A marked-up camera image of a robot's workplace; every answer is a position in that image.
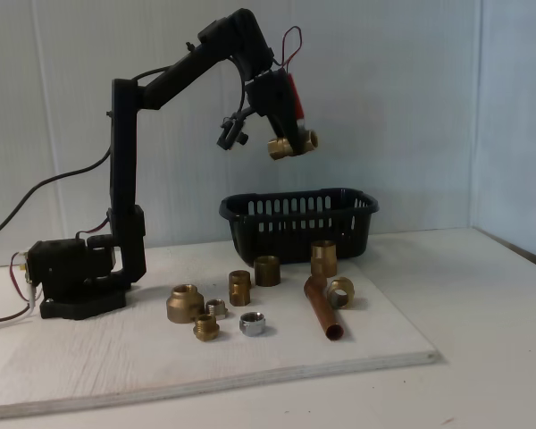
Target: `brass pipe fitting in gripper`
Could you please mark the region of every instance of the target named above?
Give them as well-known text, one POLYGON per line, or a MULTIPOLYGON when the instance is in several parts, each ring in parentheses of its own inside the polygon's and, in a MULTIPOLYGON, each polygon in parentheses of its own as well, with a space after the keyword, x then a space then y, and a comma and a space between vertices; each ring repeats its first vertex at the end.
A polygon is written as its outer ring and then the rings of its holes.
POLYGON ((230 303, 234 307, 244 307, 250 304, 250 273, 244 270, 233 271, 229 274, 230 303))
POLYGON ((312 275, 323 275, 330 278, 338 273, 336 243, 323 240, 312 243, 312 275))
POLYGON ((172 288, 167 299, 167 317, 175 324, 190 324, 205 312, 205 299, 194 284, 172 288))
POLYGON ((268 142, 268 154, 270 155, 271 159, 278 161, 286 156, 297 156, 311 152, 318 147, 318 144, 318 135, 315 133, 315 131, 306 130, 301 153, 295 154, 292 146, 288 142, 288 139, 285 137, 278 137, 268 142))
POLYGON ((216 323, 216 317, 213 315, 200 315, 195 320, 193 333, 201 341, 210 341, 218 337, 220 330, 220 326, 216 323))
POLYGON ((254 260, 256 286, 276 286, 280 281, 280 260, 277 257, 257 257, 254 260))
POLYGON ((339 277, 331 282, 327 293, 328 302, 332 308, 350 307, 354 302, 355 295, 356 291, 354 290, 354 283, 347 277, 339 277))

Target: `brass fitting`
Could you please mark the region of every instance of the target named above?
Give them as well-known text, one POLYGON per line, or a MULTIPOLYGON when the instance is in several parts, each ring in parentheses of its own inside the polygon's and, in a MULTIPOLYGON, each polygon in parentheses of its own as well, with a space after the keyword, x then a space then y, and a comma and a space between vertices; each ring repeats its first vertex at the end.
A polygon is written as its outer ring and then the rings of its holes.
POLYGON ((167 317, 175 324, 189 324, 205 312, 205 299, 194 284, 172 288, 167 299, 167 317))
POLYGON ((220 320, 226 317, 228 310, 222 299, 210 299, 206 301, 206 313, 216 317, 216 320, 220 320))
POLYGON ((230 303, 234 307, 250 304, 250 273, 244 270, 233 271, 229 274, 230 303))
POLYGON ((331 282, 327 295, 332 308, 348 308, 353 304, 356 295, 354 283, 347 277, 339 277, 331 282))
POLYGON ((322 275, 312 275, 304 285, 304 293, 312 304, 325 336, 328 337, 328 340, 335 341, 343 336, 343 328, 336 321, 330 303, 323 296, 323 290, 327 283, 328 281, 322 275))
POLYGON ((276 286, 280 281, 280 260, 277 257, 257 257, 254 260, 256 286, 276 286))
POLYGON ((201 341, 210 341, 218 337, 220 326, 216 324, 216 317, 213 315, 200 315, 195 320, 193 333, 201 341))
POLYGON ((336 275, 338 273, 336 243, 328 240, 312 243, 311 263, 312 275, 321 274, 328 278, 336 275))
POLYGON ((268 142, 268 153, 270 158, 274 161, 285 158, 286 156, 303 155, 307 152, 311 152, 318 147, 318 136, 314 130, 306 131, 306 139, 302 146, 302 152, 300 154, 294 154, 292 146, 289 144, 288 139, 285 137, 278 137, 268 142))

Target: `robotic arm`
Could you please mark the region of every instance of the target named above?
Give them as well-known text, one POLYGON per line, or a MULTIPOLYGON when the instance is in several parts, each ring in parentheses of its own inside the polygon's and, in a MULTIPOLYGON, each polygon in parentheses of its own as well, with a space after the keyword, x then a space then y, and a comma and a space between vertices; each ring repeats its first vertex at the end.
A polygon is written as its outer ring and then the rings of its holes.
POLYGON ((113 81, 111 142, 111 233, 85 240, 37 242, 28 253, 28 279, 42 283, 43 318, 84 319, 125 307, 125 292, 146 272, 143 210, 135 204, 137 113, 158 110, 216 63, 231 58, 246 85, 250 107, 222 125, 217 144, 230 149, 245 144, 244 120, 253 113, 267 116, 276 139, 269 143, 274 159, 302 155, 317 147, 312 131, 297 124, 303 117, 291 77, 283 68, 270 71, 273 52, 266 45, 255 16, 240 9, 198 33, 201 45, 187 44, 189 53, 146 87, 136 80, 113 81), (113 272, 114 248, 121 249, 122 269, 113 272))

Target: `white wall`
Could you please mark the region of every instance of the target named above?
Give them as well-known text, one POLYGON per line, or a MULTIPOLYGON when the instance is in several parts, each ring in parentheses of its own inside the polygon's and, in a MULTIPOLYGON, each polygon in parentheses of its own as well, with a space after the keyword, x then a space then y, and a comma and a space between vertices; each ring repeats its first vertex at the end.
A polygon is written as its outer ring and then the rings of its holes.
MULTIPOLYGON (((277 56, 285 29, 302 27, 290 70, 321 148, 275 164, 270 127, 254 118, 245 147, 219 149, 239 79, 232 64, 215 66, 139 115, 148 246, 228 239, 218 205, 249 191, 362 189, 380 201, 374 232, 468 224, 479 0, 0 0, 0 220, 39 179, 105 152, 112 78, 174 63, 239 7, 277 56)), ((95 226, 108 199, 106 165, 39 191, 0 234, 0 264, 95 226)))
POLYGON ((474 224, 536 254, 536 0, 485 0, 474 224))

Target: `brass reducer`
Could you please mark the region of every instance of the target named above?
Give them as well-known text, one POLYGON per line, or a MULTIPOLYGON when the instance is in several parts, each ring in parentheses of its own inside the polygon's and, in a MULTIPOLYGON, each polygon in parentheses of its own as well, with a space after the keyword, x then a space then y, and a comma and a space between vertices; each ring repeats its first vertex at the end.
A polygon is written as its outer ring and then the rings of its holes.
POLYGON ((336 243, 329 240, 312 243, 312 275, 323 275, 330 278, 338 273, 336 243))
POLYGON ((302 152, 300 154, 294 154, 292 146, 289 144, 288 139, 285 137, 278 137, 268 142, 268 154, 274 161, 285 158, 286 156, 303 155, 307 152, 311 152, 318 147, 318 136, 314 130, 306 131, 306 140, 302 146, 302 152))
POLYGON ((230 303, 234 307, 244 307, 250 304, 250 273, 244 270, 233 271, 229 274, 230 303))
POLYGON ((213 315, 200 315, 195 320, 193 333, 201 341, 210 341, 218 337, 220 330, 220 326, 216 323, 216 317, 213 315))
POLYGON ((205 312, 205 299, 194 284, 172 288, 167 299, 167 317, 175 324, 190 324, 205 312))

